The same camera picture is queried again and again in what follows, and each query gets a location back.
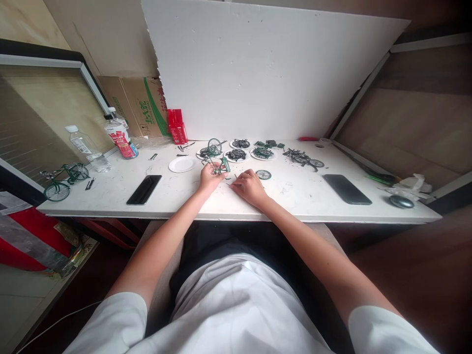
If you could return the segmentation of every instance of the black smartphone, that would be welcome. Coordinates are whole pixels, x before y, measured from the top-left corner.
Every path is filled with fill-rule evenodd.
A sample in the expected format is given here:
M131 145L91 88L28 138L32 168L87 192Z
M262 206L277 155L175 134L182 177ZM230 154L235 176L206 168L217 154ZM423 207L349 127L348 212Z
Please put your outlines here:
M343 175L324 175L323 177L346 203L353 205L372 204L371 200Z
M148 202L151 193L161 180L161 175L149 175L144 177L139 187L134 191L133 195L128 199L128 205L144 205Z

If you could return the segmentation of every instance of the white foam board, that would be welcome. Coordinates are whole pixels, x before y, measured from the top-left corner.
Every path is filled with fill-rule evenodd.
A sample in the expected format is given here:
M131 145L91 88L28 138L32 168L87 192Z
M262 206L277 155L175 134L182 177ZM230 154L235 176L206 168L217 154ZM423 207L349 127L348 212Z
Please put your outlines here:
M409 23L207 0L142 8L190 139L322 136Z

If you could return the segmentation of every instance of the sleeve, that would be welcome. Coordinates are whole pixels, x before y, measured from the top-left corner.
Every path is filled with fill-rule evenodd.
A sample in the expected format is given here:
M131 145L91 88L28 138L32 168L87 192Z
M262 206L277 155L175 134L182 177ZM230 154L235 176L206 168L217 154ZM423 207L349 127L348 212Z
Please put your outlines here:
M143 340L148 308L135 293L105 299L64 354L126 353Z
M376 306L354 309L349 333L358 354L439 354L405 319Z

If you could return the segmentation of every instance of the red tool handle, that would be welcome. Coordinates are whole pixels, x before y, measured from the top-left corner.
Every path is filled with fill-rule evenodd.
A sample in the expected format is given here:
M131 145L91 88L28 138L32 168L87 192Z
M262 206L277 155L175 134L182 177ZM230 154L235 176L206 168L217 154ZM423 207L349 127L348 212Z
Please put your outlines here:
M318 138L312 138L312 137L301 137L301 138L298 138L298 140L300 141L317 141Z

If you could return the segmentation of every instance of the red box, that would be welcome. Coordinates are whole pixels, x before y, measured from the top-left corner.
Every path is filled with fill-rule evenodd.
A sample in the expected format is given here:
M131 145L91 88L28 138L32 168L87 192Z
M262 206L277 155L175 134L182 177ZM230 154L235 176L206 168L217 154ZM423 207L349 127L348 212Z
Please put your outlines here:
M187 131L182 121L182 110L168 110L169 130L171 131L174 143L182 145L188 143Z

